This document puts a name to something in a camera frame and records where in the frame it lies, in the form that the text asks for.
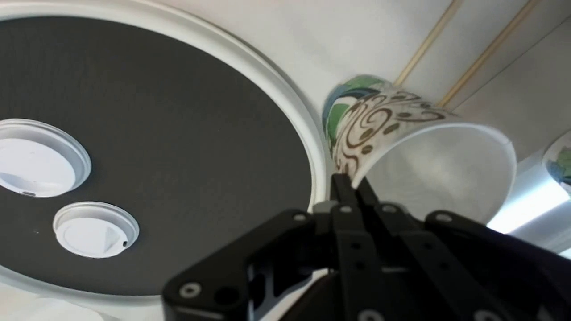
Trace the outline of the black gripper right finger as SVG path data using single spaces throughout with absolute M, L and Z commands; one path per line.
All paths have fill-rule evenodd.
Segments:
M 378 259 L 401 263 L 406 295 L 424 321 L 571 321 L 571 263 L 454 213 L 413 220 L 381 204 L 367 182 L 331 177 L 331 195 L 351 204 Z

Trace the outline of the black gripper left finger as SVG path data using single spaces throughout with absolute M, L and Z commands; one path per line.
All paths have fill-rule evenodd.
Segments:
M 356 321 L 353 207 L 285 211 L 169 279 L 165 321 L 260 321 L 294 291 L 281 321 Z

